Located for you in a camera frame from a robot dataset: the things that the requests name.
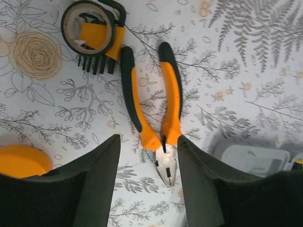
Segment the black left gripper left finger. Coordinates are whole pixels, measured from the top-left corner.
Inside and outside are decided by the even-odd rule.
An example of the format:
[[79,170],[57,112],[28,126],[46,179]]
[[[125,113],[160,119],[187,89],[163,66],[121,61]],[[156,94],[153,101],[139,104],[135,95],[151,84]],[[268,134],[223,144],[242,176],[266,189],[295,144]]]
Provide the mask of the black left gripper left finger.
[[105,227],[120,156],[112,135],[87,154],[41,176],[0,176],[3,227]]

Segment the grey plastic tool case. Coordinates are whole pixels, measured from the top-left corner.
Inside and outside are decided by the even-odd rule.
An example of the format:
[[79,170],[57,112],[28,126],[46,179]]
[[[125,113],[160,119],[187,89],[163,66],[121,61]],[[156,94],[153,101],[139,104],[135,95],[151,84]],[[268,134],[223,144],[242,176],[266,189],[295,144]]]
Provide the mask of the grey plastic tool case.
[[296,160],[302,160],[303,151],[222,142],[215,147],[213,156],[245,173],[267,177],[290,171]]

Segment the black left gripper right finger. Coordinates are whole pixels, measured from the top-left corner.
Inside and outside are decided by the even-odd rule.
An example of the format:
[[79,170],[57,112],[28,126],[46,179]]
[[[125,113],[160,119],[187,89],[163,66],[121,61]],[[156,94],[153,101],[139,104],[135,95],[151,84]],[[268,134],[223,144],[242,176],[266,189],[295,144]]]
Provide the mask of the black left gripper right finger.
[[302,171],[250,175],[185,136],[178,139],[178,161],[190,227],[302,226]]

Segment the orange black pliers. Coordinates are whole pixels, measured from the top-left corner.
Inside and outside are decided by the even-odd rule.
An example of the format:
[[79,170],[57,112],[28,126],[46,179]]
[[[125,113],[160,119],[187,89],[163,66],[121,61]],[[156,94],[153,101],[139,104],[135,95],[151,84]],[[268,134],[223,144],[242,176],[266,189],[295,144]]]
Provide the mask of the orange black pliers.
[[162,42],[158,48],[160,68],[166,89],[167,107],[163,116],[160,135],[149,125],[142,111],[133,50],[129,46],[121,49],[120,68],[122,90],[129,117],[140,134],[143,149],[154,152],[155,166],[167,187],[173,187],[177,162],[175,152],[181,136],[181,112],[183,90],[175,55],[169,43]]

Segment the large black yellow screwdriver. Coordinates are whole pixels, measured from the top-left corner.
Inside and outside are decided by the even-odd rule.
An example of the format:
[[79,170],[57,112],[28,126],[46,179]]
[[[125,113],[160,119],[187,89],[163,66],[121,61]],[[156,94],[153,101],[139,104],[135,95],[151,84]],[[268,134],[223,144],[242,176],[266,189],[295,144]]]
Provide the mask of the large black yellow screwdriver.
[[303,160],[302,159],[297,159],[294,161],[294,164],[292,166],[292,171],[297,171],[297,170],[302,170],[303,169]]

